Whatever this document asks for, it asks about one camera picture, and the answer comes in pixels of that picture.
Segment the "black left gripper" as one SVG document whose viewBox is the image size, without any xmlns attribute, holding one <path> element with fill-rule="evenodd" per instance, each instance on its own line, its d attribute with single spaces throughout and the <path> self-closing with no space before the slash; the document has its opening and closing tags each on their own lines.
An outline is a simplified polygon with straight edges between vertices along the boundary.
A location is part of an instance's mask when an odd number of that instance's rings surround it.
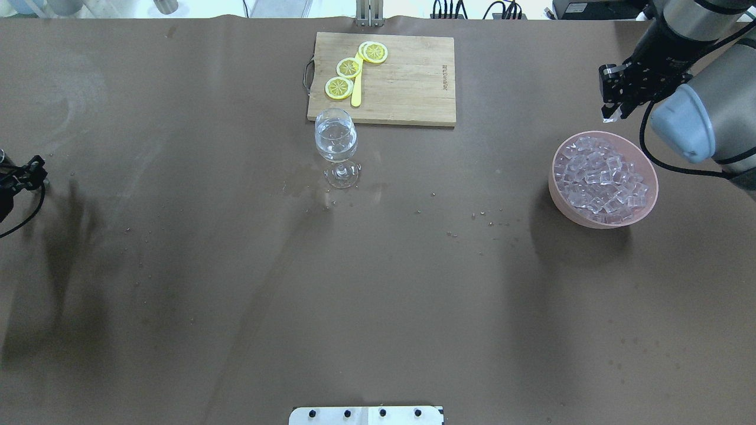
<svg viewBox="0 0 756 425">
<path fill-rule="evenodd" d="M 16 195 L 22 190 L 41 191 L 48 185 L 48 171 L 43 157 L 35 155 L 26 164 L 18 165 L 7 155 L 2 155 L 2 194 Z"/>
</svg>

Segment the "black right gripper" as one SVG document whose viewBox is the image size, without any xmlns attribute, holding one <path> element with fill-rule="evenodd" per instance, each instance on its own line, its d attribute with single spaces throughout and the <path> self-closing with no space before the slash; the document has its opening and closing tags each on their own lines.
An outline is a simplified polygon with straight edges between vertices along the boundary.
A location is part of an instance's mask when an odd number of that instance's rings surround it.
<svg viewBox="0 0 756 425">
<path fill-rule="evenodd" d="M 665 99 L 680 84 L 691 80 L 695 41 L 667 24 L 651 24 L 623 64 L 599 67 L 602 118 L 620 109 L 620 119 L 653 99 Z"/>
</svg>

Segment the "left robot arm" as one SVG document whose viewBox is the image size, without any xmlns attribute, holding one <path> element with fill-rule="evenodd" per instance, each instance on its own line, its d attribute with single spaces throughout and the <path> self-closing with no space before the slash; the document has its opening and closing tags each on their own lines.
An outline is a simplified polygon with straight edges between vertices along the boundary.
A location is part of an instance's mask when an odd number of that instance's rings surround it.
<svg viewBox="0 0 756 425">
<path fill-rule="evenodd" d="M 38 213 L 45 199 L 48 186 L 48 171 L 46 161 L 40 155 L 33 156 L 26 164 L 17 165 L 12 161 L 7 151 L 1 150 L 1 220 L 5 220 L 12 212 L 14 198 L 22 191 L 40 194 L 38 207 L 29 218 L 22 221 L 16 229 L 24 226 Z"/>
</svg>

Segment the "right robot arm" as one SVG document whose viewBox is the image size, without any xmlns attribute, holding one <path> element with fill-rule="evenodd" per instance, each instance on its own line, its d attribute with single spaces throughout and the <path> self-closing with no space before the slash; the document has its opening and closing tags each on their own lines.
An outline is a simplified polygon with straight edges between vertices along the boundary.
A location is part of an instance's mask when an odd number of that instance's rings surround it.
<svg viewBox="0 0 756 425">
<path fill-rule="evenodd" d="M 621 64 L 599 67 L 602 118 L 646 106 L 641 151 L 657 166 L 723 178 L 754 197 L 753 1 L 650 1 L 650 27 Z"/>
</svg>

